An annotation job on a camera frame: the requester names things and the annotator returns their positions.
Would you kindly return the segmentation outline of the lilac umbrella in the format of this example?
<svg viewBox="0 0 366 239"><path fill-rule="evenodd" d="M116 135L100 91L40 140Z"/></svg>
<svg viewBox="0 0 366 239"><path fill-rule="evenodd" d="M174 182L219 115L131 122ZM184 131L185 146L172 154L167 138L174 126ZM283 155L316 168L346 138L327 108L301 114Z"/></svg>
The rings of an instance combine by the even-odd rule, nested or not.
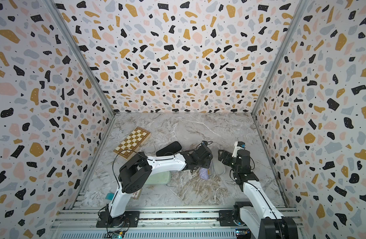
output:
<svg viewBox="0 0 366 239"><path fill-rule="evenodd" d="M209 179L208 169L200 168L199 169L199 176L203 180L208 180Z"/></svg>

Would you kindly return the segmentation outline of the mint green zippered sleeve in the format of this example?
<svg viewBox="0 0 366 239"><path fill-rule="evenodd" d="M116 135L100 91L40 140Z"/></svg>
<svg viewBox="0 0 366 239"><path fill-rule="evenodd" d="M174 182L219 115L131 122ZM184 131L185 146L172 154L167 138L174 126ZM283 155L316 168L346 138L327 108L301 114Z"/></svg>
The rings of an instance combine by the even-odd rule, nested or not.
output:
<svg viewBox="0 0 366 239"><path fill-rule="evenodd" d="M171 181L171 172L161 172L150 175L145 182L145 185L166 185Z"/></svg>

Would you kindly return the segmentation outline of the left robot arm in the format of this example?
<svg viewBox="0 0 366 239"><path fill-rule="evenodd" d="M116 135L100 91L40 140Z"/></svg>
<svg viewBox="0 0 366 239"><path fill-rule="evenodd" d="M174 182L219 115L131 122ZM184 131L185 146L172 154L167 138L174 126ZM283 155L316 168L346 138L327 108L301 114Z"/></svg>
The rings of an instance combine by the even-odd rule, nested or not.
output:
<svg viewBox="0 0 366 239"><path fill-rule="evenodd" d="M115 177L117 190L108 204L111 218L121 218L134 192L139 191L147 179L154 174L168 171L185 171L196 168L208 169L213 159L208 145L211 142L202 141L195 149L172 153L166 156L147 156L137 152L119 170Z"/></svg>

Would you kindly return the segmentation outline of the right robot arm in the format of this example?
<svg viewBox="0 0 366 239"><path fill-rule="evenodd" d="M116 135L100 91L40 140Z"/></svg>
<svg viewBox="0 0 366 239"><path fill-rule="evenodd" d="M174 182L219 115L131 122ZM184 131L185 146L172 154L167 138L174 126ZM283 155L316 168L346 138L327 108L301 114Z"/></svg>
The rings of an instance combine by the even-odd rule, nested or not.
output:
<svg viewBox="0 0 366 239"><path fill-rule="evenodd" d="M236 149L235 153L218 151L218 160L231 168L231 178L249 199L236 202L233 220L246 225L255 239L298 239L297 224L284 216L264 192L258 177L252 171L250 152Z"/></svg>

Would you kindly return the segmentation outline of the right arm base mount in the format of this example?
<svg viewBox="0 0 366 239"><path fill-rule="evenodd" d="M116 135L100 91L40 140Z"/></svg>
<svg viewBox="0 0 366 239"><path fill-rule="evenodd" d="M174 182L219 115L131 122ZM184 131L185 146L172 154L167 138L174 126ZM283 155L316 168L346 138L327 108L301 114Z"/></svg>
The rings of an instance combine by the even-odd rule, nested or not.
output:
<svg viewBox="0 0 366 239"><path fill-rule="evenodd" d="M239 226L239 214L235 210L219 210L218 219L221 227Z"/></svg>

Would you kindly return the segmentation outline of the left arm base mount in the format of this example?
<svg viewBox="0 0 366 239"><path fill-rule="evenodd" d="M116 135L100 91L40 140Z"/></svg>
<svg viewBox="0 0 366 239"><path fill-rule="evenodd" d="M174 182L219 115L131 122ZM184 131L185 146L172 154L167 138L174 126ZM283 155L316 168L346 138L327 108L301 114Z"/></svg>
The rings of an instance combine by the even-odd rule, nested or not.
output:
<svg viewBox="0 0 366 239"><path fill-rule="evenodd" d="M112 218L109 211L99 212L97 228L136 228L140 218L139 211L125 211L122 216Z"/></svg>

